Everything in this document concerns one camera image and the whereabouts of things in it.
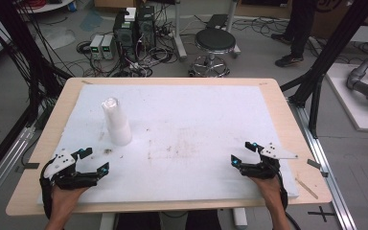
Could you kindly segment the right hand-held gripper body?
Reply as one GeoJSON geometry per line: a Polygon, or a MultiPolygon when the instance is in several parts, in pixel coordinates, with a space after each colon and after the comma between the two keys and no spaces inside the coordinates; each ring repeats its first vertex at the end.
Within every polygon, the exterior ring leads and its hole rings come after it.
{"type": "Polygon", "coordinates": [[[273,178],[280,173],[280,160],[281,159],[297,159],[298,155],[287,149],[283,149],[279,146],[269,143],[264,147],[260,156],[260,162],[257,164],[250,164],[251,171],[247,177],[255,177],[260,179],[273,178]]]}

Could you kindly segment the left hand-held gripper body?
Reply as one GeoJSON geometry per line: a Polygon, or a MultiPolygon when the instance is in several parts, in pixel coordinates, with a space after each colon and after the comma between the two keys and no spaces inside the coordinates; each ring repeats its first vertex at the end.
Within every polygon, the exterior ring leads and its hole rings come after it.
{"type": "Polygon", "coordinates": [[[41,178],[48,179],[62,190],[74,190],[78,188],[93,187],[97,185],[98,179],[89,176],[89,172],[78,172],[77,161],[66,149],[61,149],[43,167],[41,178]]]}

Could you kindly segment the stack of white cups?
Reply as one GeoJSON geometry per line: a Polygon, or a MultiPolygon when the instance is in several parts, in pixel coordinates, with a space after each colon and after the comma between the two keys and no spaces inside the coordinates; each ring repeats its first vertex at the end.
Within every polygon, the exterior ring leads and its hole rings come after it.
{"type": "Polygon", "coordinates": [[[129,121],[120,101],[108,98],[102,102],[106,128],[111,142],[116,146],[126,146],[132,140],[129,121]]]}

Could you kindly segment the person's right hand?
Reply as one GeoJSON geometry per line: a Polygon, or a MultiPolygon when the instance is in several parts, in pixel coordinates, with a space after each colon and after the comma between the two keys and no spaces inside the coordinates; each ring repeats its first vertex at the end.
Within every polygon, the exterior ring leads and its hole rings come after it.
{"type": "Polygon", "coordinates": [[[267,207],[283,207],[280,195],[281,187],[276,177],[269,179],[251,177],[251,180],[257,184],[267,207]]]}

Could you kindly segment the thin wooden stick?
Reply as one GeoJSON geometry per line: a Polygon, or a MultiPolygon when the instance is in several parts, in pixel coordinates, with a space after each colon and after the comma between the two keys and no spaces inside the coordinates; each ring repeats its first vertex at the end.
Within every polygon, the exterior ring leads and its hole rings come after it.
{"type": "Polygon", "coordinates": [[[315,199],[319,198],[319,196],[308,185],[306,185],[302,180],[295,177],[295,181],[298,182],[300,186],[304,188],[312,197],[314,197],[315,199]]]}

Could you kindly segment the wooden table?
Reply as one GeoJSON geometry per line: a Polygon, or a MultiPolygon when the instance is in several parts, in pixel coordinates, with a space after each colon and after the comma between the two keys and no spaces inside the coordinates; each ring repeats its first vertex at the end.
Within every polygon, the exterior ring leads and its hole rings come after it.
{"type": "MultiPolygon", "coordinates": [[[[43,211],[41,190],[38,182],[43,166],[53,157],[60,136],[76,105],[81,89],[87,84],[105,85],[237,85],[257,86],[261,89],[272,123],[277,131],[279,146],[298,155],[297,159],[283,160],[281,171],[288,197],[293,204],[326,203],[331,195],[320,171],[307,164],[311,159],[309,147],[297,125],[286,99],[276,80],[273,79],[213,79],[213,78],[73,78],[66,82],[52,115],[44,128],[32,154],[32,162],[39,163],[38,169],[23,172],[7,206],[11,216],[39,215],[43,211]],[[302,180],[318,196],[312,197],[295,181],[302,180]]],[[[79,211],[82,213],[118,213],[140,211],[194,210],[232,207],[259,206],[257,199],[224,199],[199,201],[163,202],[122,202],[122,203],[84,203],[80,199],[79,211]]]]}

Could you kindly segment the white table leg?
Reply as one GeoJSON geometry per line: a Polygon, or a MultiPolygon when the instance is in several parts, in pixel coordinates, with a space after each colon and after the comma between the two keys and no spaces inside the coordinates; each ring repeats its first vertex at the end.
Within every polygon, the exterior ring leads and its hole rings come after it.
{"type": "Polygon", "coordinates": [[[232,210],[234,225],[238,230],[245,230],[247,228],[247,218],[244,208],[234,208],[232,210]]]}

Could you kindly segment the person's left leg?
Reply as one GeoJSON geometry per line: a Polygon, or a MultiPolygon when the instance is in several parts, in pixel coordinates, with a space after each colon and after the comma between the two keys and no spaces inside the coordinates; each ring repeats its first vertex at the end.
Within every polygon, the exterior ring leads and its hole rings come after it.
{"type": "Polygon", "coordinates": [[[157,213],[122,213],[116,230],[161,230],[160,217],[157,213]]]}

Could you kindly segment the person's leg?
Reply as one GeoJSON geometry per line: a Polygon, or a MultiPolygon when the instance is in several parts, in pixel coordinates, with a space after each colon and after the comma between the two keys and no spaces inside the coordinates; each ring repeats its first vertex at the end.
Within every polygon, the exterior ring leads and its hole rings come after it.
{"type": "Polygon", "coordinates": [[[190,211],[185,230],[221,230],[217,210],[190,211]]]}
{"type": "Polygon", "coordinates": [[[116,230],[161,230],[160,217],[157,213],[122,213],[116,230]]]}

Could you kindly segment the person's right leg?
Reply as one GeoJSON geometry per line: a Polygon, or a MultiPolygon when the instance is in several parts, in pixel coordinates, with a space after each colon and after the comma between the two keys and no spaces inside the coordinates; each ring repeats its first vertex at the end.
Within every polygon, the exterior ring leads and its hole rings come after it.
{"type": "Polygon", "coordinates": [[[221,230],[217,210],[190,211],[185,230],[221,230]]]}

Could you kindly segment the white platform board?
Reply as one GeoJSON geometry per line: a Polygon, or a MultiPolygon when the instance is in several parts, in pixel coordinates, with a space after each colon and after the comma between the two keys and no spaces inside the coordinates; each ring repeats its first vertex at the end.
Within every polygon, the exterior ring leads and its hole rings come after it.
{"type": "Polygon", "coordinates": [[[355,64],[335,63],[328,71],[327,79],[356,129],[368,131],[368,100],[346,86],[348,75],[355,68],[355,64]]]}

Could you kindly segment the black round stool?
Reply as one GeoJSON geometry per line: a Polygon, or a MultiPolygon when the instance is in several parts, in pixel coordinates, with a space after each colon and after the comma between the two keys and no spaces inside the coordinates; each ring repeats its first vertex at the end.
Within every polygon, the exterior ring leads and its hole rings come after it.
{"type": "Polygon", "coordinates": [[[195,46],[206,53],[197,57],[188,71],[190,77],[222,78],[230,73],[227,63],[219,55],[231,53],[236,38],[222,29],[204,29],[195,35],[195,46]]]}

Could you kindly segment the black computer tower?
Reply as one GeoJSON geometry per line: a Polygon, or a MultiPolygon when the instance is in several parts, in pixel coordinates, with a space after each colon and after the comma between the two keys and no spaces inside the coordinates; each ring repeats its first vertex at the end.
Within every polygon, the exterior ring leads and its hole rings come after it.
{"type": "Polygon", "coordinates": [[[119,44],[119,51],[125,55],[127,59],[135,62],[137,56],[135,54],[135,46],[137,42],[136,23],[126,20],[127,11],[119,11],[115,17],[113,33],[119,44]]]}
{"type": "Polygon", "coordinates": [[[136,17],[142,46],[146,49],[155,47],[154,6],[142,6],[136,17]]]}

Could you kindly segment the small black bracket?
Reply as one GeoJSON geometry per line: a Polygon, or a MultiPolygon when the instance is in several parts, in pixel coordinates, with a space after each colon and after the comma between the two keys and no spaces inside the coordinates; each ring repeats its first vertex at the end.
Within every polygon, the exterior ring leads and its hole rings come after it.
{"type": "Polygon", "coordinates": [[[312,167],[314,167],[314,168],[316,168],[316,169],[318,169],[318,170],[320,171],[320,173],[321,173],[321,175],[322,175],[323,177],[325,177],[325,178],[327,178],[327,177],[328,177],[329,173],[328,173],[328,172],[324,172],[324,171],[322,170],[322,166],[321,166],[321,164],[319,164],[319,163],[317,163],[316,161],[311,160],[311,159],[308,159],[308,160],[307,160],[307,164],[308,164],[308,165],[310,165],[310,166],[312,166],[312,167]]]}

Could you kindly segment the aluminium floor rail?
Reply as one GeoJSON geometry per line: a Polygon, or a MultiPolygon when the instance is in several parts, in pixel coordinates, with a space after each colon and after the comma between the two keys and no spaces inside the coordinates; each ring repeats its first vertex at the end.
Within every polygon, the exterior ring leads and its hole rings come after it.
{"type": "Polygon", "coordinates": [[[332,195],[332,206],[335,216],[338,220],[339,226],[342,230],[357,230],[357,226],[353,220],[351,212],[344,200],[334,177],[333,170],[327,159],[325,151],[323,150],[320,141],[314,137],[309,130],[309,114],[303,107],[297,107],[290,103],[289,107],[294,115],[294,118],[299,125],[304,138],[310,148],[310,152],[315,159],[315,162],[319,165],[319,171],[322,174],[325,183],[332,195]]]}
{"type": "Polygon", "coordinates": [[[35,135],[35,128],[23,127],[13,140],[5,146],[3,159],[0,161],[0,187],[10,174],[12,168],[35,135]]]}

